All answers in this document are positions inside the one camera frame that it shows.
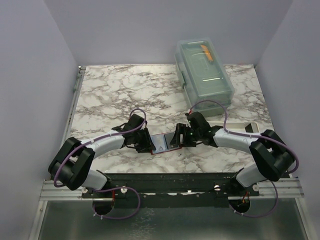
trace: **gray wall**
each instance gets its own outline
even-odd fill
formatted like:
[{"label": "gray wall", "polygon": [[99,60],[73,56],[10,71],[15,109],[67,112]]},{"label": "gray wall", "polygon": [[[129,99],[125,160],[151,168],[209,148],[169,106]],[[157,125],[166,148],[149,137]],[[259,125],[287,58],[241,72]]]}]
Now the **gray wall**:
[{"label": "gray wall", "polygon": [[320,1],[295,0],[257,65],[276,131],[300,157],[298,175],[320,236]]},{"label": "gray wall", "polygon": [[228,64],[257,64],[292,0],[45,0],[79,65],[173,63],[210,37]]},{"label": "gray wall", "polygon": [[42,0],[0,3],[0,238],[27,239],[77,64]]}]

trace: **screw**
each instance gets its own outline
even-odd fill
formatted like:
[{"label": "screw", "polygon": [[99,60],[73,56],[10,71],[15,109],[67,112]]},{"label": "screw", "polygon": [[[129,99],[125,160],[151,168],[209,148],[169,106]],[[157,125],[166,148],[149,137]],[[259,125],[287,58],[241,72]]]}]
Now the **screw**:
[{"label": "screw", "polygon": [[213,188],[215,191],[221,191],[221,188],[219,185],[215,185],[214,188]]},{"label": "screw", "polygon": [[120,191],[125,194],[126,192],[128,192],[128,189],[127,188],[121,188]]},{"label": "screw", "polygon": [[88,189],[86,189],[85,187],[83,187],[83,188],[81,189],[81,192],[82,192],[83,194],[86,194],[86,193],[88,192]]},{"label": "screw", "polygon": [[253,191],[258,192],[259,191],[259,186],[257,184],[252,186]]}]

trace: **purple cable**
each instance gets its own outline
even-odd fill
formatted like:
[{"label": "purple cable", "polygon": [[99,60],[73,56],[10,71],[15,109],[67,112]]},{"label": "purple cable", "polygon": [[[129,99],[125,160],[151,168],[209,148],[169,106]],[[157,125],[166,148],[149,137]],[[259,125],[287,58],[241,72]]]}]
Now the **purple cable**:
[{"label": "purple cable", "polygon": [[273,187],[274,187],[274,191],[275,191],[275,203],[273,205],[273,207],[271,208],[270,211],[266,212],[266,213],[263,213],[263,214],[260,214],[260,215],[248,215],[248,214],[245,214],[245,213],[241,213],[241,212],[238,212],[236,211],[230,204],[230,208],[233,210],[233,212],[235,214],[238,214],[240,216],[244,216],[244,217],[247,217],[247,218],[252,218],[252,219],[257,219],[257,218],[263,218],[263,217],[266,217],[270,214],[272,214],[275,210],[276,210],[276,207],[278,206],[278,202],[279,202],[279,195],[278,195],[278,191],[277,191],[277,188],[276,188],[276,185],[270,181],[270,183],[272,183]]},{"label": "purple cable", "polygon": [[270,137],[267,137],[267,136],[261,136],[261,135],[254,135],[254,134],[246,134],[246,133],[241,133],[241,132],[235,132],[235,131],[230,131],[226,128],[226,124],[227,124],[227,119],[228,119],[228,113],[227,113],[227,109],[219,102],[217,101],[214,101],[214,100],[202,100],[202,101],[199,101],[197,102],[195,105],[193,105],[190,110],[192,110],[196,105],[200,104],[200,103],[203,103],[203,102],[212,102],[212,103],[215,103],[215,104],[218,104],[220,107],[223,108],[223,111],[224,111],[224,122],[223,122],[223,129],[229,133],[229,134],[233,134],[233,135],[237,135],[237,136],[242,136],[242,137],[250,137],[250,138],[259,138],[259,139],[265,139],[265,140],[268,140],[270,142],[273,142],[275,144],[278,144],[280,145],[281,147],[285,148],[286,150],[289,151],[289,153],[293,156],[293,158],[295,159],[295,167],[294,169],[292,169],[291,171],[288,171],[287,173],[288,174],[292,174],[294,173],[298,167],[299,167],[299,159],[298,159],[298,156],[297,154],[293,151],[292,148],[288,147],[287,145],[283,144],[282,142],[279,142],[277,140],[274,140]]},{"label": "purple cable", "polygon": [[[130,115],[129,115],[129,116],[131,117],[132,113],[135,112],[135,111],[141,111],[141,112],[143,113],[143,115],[144,115],[143,122],[142,122],[139,126],[137,126],[136,128],[134,128],[134,129],[132,129],[132,130],[129,130],[129,131],[123,131],[123,132],[118,132],[118,133],[114,133],[114,134],[102,135],[102,136],[99,136],[99,137],[93,139],[93,141],[96,142],[96,141],[99,141],[99,140],[101,140],[101,139],[105,139],[105,138],[108,138],[108,137],[111,137],[111,136],[118,136],[118,135],[123,135],[123,134],[132,133],[132,132],[134,132],[134,131],[142,128],[142,126],[143,126],[143,125],[145,124],[145,122],[147,121],[146,112],[143,111],[143,110],[140,109],[140,108],[135,108],[135,109],[133,109],[133,110],[130,112]],[[87,145],[89,145],[89,144],[91,144],[91,143],[92,143],[92,141],[88,141],[88,142],[86,142],[86,143],[81,144],[80,146],[77,146],[74,150],[72,150],[72,151],[69,153],[68,156],[65,157],[65,159],[64,159],[63,162],[61,163],[60,167],[59,167],[58,170],[56,171],[55,176],[54,176],[54,179],[53,179],[53,185],[54,185],[56,188],[61,188],[61,187],[64,186],[64,184],[58,185],[58,184],[57,184],[57,180],[58,180],[59,174],[61,173],[62,168],[64,167],[64,165],[66,164],[66,162],[69,160],[69,158],[70,158],[76,151],[78,151],[78,150],[81,149],[82,147],[87,146]]]},{"label": "purple cable", "polygon": [[140,209],[140,205],[141,205],[141,199],[140,199],[140,196],[139,196],[139,193],[137,192],[137,190],[135,190],[134,188],[132,187],[129,187],[129,186],[119,186],[119,187],[115,187],[115,188],[110,188],[110,189],[106,189],[106,190],[95,190],[93,189],[95,192],[97,193],[107,193],[107,192],[111,192],[111,191],[115,191],[115,190],[119,190],[119,189],[129,189],[131,191],[133,191],[137,198],[138,198],[138,205],[136,206],[136,209],[134,210],[133,213],[127,215],[127,216],[121,216],[121,217],[113,217],[113,216],[106,216],[106,215],[99,215],[97,214],[96,212],[96,209],[95,209],[95,205],[93,205],[93,208],[92,210],[94,211],[94,214],[99,216],[99,217],[102,217],[104,219],[111,219],[111,220],[124,220],[124,219],[128,219],[128,218],[131,218],[132,216],[134,216],[135,214],[137,214],[137,212],[139,211]]}]

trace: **purple wire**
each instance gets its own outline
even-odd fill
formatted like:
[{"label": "purple wire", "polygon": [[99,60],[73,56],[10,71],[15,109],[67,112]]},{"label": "purple wire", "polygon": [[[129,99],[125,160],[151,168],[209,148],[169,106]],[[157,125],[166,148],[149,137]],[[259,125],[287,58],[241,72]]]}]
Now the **purple wire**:
[{"label": "purple wire", "polygon": [[287,173],[288,174],[292,174],[294,173],[298,167],[299,167],[299,159],[298,159],[298,156],[297,154],[293,151],[292,148],[288,147],[287,145],[283,144],[282,142],[279,142],[277,140],[274,140],[270,137],[267,137],[267,136],[261,136],[261,135],[254,135],[254,134],[246,134],[246,133],[242,133],[242,132],[235,132],[235,131],[230,131],[226,128],[226,124],[227,124],[227,119],[228,119],[228,113],[227,113],[227,109],[225,108],[225,106],[223,106],[221,103],[217,102],[217,101],[214,101],[214,100],[202,100],[202,101],[199,101],[197,102],[195,105],[193,105],[190,110],[192,110],[196,105],[200,104],[200,103],[203,103],[203,102],[212,102],[212,103],[215,103],[215,104],[218,104],[220,107],[223,108],[223,111],[224,111],[224,121],[223,121],[223,129],[229,133],[229,134],[233,134],[233,135],[237,135],[237,136],[242,136],[242,137],[250,137],[250,138],[259,138],[259,139],[265,139],[265,140],[268,140],[270,142],[273,142],[275,144],[278,144],[280,145],[281,147],[285,148],[286,150],[289,151],[289,153],[293,156],[293,158],[295,159],[295,167],[291,170],[291,171],[288,171]]},{"label": "purple wire", "polygon": [[263,217],[266,217],[270,214],[272,214],[275,210],[276,210],[276,207],[278,206],[278,202],[279,202],[279,195],[278,195],[278,190],[276,188],[276,185],[274,184],[273,181],[270,181],[270,183],[272,183],[273,187],[274,187],[274,191],[275,191],[275,203],[273,205],[273,207],[271,208],[270,211],[266,212],[266,213],[263,213],[263,214],[260,214],[260,215],[248,215],[248,214],[245,214],[245,213],[241,213],[241,212],[238,212],[236,211],[230,204],[230,208],[233,209],[233,212],[235,214],[238,214],[240,216],[244,216],[244,217],[247,217],[247,218],[252,218],[252,219],[257,219],[257,218],[263,218]]},{"label": "purple wire", "polygon": [[[135,111],[141,111],[141,112],[143,113],[143,115],[144,115],[143,122],[142,122],[139,126],[137,126],[136,128],[134,128],[134,129],[132,129],[132,130],[129,130],[129,131],[123,131],[123,132],[118,132],[118,133],[114,133],[114,134],[102,135],[102,136],[99,136],[99,137],[93,139],[93,141],[96,142],[96,141],[99,141],[99,140],[101,140],[101,139],[105,139],[105,138],[108,138],[108,137],[111,137],[111,136],[118,136],[118,135],[124,135],[124,134],[128,134],[128,133],[132,133],[132,132],[134,132],[134,131],[139,130],[140,128],[142,128],[142,126],[143,126],[143,125],[145,124],[145,122],[147,121],[146,112],[143,111],[143,110],[140,109],[140,108],[135,108],[135,109],[133,109],[133,110],[130,112],[130,115],[129,115],[129,116],[131,117],[131,115],[132,115],[133,112],[135,112]],[[62,168],[64,167],[64,165],[66,164],[66,162],[69,160],[69,158],[70,158],[76,151],[78,151],[78,150],[81,149],[82,147],[87,146],[87,145],[89,145],[89,144],[91,144],[91,143],[92,143],[91,141],[88,141],[88,142],[86,142],[86,143],[81,144],[80,146],[77,146],[74,150],[72,150],[72,151],[68,154],[68,156],[65,157],[65,159],[64,159],[63,162],[61,163],[60,167],[59,167],[58,170],[56,171],[55,176],[54,176],[54,179],[53,179],[53,185],[54,185],[56,188],[61,188],[61,187],[65,186],[64,184],[58,185],[58,184],[57,184],[57,180],[58,180],[59,174],[60,174],[61,171],[62,171]]]},{"label": "purple wire", "polygon": [[141,199],[140,199],[139,193],[138,193],[137,190],[135,190],[134,188],[129,187],[129,186],[119,186],[119,187],[110,188],[110,189],[106,189],[106,190],[95,190],[95,189],[93,189],[93,190],[94,190],[95,192],[97,192],[97,193],[107,193],[107,192],[111,192],[111,191],[115,191],[115,190],[119,190],[119,189],[129,189],[129,190],[133,191],[133,192],[136,194],[136,196],[137,196],[137,198],[138,198],[138,205],[136,206],[136,209],[134,210],[134,212],[131,213],[130,215],[121,216],[121,217],[113,217],[113,216],[99,215],[99,214],[97,214],[97,212],[96,212],[95,205],[93,205],[92,210],[94,211],[94,214],[96,214],[96,215],[99,216],[99,217],[103,217],[104,219],[111,219],[111,220],[124,220],[124,219],[131,218],[132,216],[134,216],[135,214],[137,214],[137,212],[138,212],[139,209],[140,209]]}]

